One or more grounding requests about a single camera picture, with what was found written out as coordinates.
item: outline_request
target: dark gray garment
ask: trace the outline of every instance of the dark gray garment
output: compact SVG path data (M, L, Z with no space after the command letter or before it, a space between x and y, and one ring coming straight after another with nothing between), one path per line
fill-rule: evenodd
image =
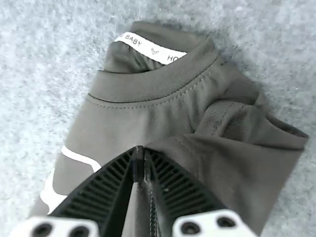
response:
M188 54L164 66L112 43L66 147L101 165L136 145L165 152L259 234L307 135L270 114L264 94L210 37L144 22L130 31ZM68 195L92 172L61 154L54 191ZM134 185L124 236L148 237L147 202L146 185ZM31 214L47 211L39 198Z

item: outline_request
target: folded shirt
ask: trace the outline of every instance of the folded shirt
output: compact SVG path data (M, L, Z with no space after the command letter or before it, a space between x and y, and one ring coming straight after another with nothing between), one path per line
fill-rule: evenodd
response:
M263 92L208 36L135 22L113 42L31 215L136 145L164 152L260 234L308 136L276 119ZM145 183L123 236L148 237Z

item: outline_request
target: sleeve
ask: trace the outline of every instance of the sleeve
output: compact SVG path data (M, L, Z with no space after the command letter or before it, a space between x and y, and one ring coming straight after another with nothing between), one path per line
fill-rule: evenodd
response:
M148 147L178 162L260 234L308 136L270 115L260 92L229 93L208 107L194 134Z

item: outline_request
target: ribbed rubber pad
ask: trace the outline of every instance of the ribbed rubber pad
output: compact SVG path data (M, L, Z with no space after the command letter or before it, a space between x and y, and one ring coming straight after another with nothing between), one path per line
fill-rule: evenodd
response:
M51 216L93 220L99 226L100 236L120 236L117 229L123 225L133 185L134 151L120 155L90 176Z

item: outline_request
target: carpet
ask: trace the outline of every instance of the carpet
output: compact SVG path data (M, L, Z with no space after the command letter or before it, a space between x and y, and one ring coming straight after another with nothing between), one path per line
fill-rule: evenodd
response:
M316 233L313 0L0 0L0 235L28 216L107 46L135 20L210 34L311 136L262 233Z

